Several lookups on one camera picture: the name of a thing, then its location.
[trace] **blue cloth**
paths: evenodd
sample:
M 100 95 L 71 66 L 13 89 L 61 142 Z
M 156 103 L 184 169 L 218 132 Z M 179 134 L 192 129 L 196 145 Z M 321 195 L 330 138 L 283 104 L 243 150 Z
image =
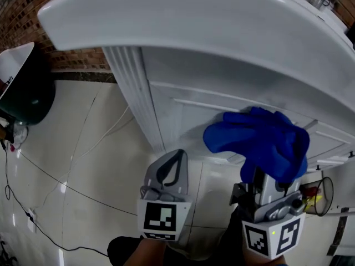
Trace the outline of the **blue cloth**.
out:
M 212 153 L 232 151 L 246 157 L 241 179 L 251 183 L 255 168 L 289 183 L 307 170 L 307 131 L 281 112 L 252 107 L 249 114 L 225 112 L 223 121 L 206 128 L 204 142 Z

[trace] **white plug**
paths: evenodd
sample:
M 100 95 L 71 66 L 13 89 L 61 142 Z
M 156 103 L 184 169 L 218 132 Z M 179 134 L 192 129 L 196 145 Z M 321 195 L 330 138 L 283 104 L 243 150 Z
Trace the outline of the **white plug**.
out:
M 35 214 L 33 213 L 33 211 L 31 209 L 28 209 L 28 213 L 32 216 L 33 218 L 33 221 L 35 222 L 36 221 L 36 216 Z M 36 226 L 34 225 L 33 222 L 31 222 L 30 218 L 28 217 L 27 218 L 27 227 L 29 228 L 29 230 L 33 233 L 36 232 Z

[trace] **white tile floor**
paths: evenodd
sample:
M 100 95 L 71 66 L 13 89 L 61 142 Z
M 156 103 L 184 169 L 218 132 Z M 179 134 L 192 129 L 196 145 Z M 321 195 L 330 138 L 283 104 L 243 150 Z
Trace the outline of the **white tile floor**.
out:
M 156 159 L 128 110 L 119 125 L 88 155 L 116 122 L 127 104 L 116 84 L 57 81 L 54 104 L 46 118 L 30 127 L 20 152 L 8 153 L 8 177 L 25 208 L 36 209 L 37 222 L 59 245 L 85 246 L 106 252 L 118 236 L 138 237 L 136 199 L 147 167 Z M 0 152 L 4 165 L 5 155 Z M 21 265 L 60 266 L 59 248 L 38 230 L 31 232 L 19 204 L 6 200 L 4 168 L 0 173 L 0 236 Z M 46 194 L 60 179 L 48 197 Z M 229 197 L 240 180 L 235 167 L 189 161 L 189 194 L 194 203 L 180 248 L 207 257 L 228 226 Z M 286 255 L 289 265 L 326 265 L 325 256 L 337 219 L 306 219 L 300 246 Z M 64 265 L 110 265 L 88 250 L 64 251 Z

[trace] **cabinet door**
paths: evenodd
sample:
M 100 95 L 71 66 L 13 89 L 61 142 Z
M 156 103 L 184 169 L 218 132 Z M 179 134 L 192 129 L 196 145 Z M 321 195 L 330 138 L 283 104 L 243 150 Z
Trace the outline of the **cabinet door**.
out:
M 309 163 L 307 172 L 327 170 L 329 168 L 333 168 L 353 160 L 355 160 L 354 146 L 349 146 L 345 150 L 337 153 L 336 156 L 331 156 L 326 159 L 319 158 L 317 161 Z
M 242 156 L 233 152 L 212 154 L 202 139 L 207 126 L 221 121 L 225 111 L 239 112 L 260 106 L 270 111 L 279 110 L 300 127 L 312 122 L 300 114 L 236 96 L 155 81 L 149 84 L 166 151 L 180 148 L 190 157 L 242 165 Z
M 355 137 L 317 120 L 305 127 L 310 135 L 307 152 L 308 168 L 325 169 L 341 164 L 343 152 L 349 152 Z

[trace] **red object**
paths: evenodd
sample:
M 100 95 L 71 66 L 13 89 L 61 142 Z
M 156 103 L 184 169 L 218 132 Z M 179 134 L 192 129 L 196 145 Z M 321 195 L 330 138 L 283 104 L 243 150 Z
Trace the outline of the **red object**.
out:
M 306 197 L 313 197 L 317 195 L 317 187 L 310 187 L 302 190 L 302 194 Z

